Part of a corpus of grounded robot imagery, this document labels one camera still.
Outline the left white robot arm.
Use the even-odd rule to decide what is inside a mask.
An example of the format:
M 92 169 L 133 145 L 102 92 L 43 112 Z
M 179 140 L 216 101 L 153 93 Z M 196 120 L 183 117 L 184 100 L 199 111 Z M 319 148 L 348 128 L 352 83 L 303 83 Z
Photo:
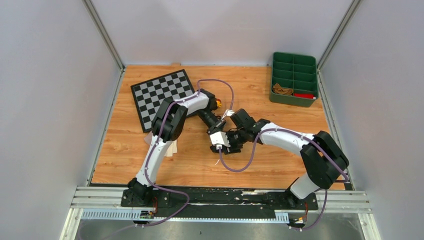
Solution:
M 123 198 L 140 205 L 149 206 L 153 201 L 153 183 L 166 151 L 181 135 L 188 115 L 200 117 L 208 127 L 207 133 L 222 132 L 226 121 L 218 118 L 213 111 L 218 109 L 218 99 L 205 89 L 174 100 L 163 100 L 152 122 L 152 137 L 141 169 L 127 184 Z

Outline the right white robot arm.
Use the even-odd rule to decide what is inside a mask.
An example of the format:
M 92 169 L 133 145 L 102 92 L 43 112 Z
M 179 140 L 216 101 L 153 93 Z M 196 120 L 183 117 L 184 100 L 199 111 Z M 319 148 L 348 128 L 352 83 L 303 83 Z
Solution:
M 301 157 L 305 174 L 298 177 L 285 191 L 286 204 L 298 209 L 306 201 L 306 197 L 318 190 L 328 190 L 334 183 L 347 182 L 345 173 L 349 160 L 333 137 L 326 131 L 316 134 L 303 133 L 281 127 L 269 120 L 254 120 L 244 109 L 230 115 L 236 129 L 226 133 L 230 153 L 238 152 L 246 142 L 252 142 L 252 150 L 256 146 L 267 145 L 289 151 Z

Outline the brown underwear white waistband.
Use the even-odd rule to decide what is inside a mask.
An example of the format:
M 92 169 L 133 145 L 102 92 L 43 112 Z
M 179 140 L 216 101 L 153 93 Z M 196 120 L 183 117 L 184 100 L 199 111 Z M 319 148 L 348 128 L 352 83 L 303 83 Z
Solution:
M 272 92 L 278 95 L 292 96 L 294 90 L 292 88 L 282 87 L 280 84 L 276 83 L 272 86 Z

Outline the black pinstriped underwear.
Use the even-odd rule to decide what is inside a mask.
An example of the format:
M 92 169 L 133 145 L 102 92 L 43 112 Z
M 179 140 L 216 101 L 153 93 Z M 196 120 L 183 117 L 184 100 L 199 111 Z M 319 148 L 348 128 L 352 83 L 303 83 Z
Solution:
M 243 144 L 236 144 L 232 146 L 225 146 L 225 145 L 210 146 L 210 149 L 213 153 L 218 154 L 219 150 L 221 150 L 221 153 L 225 155 L 240 153 L 242 151 L 242 148 L 243 148 Z

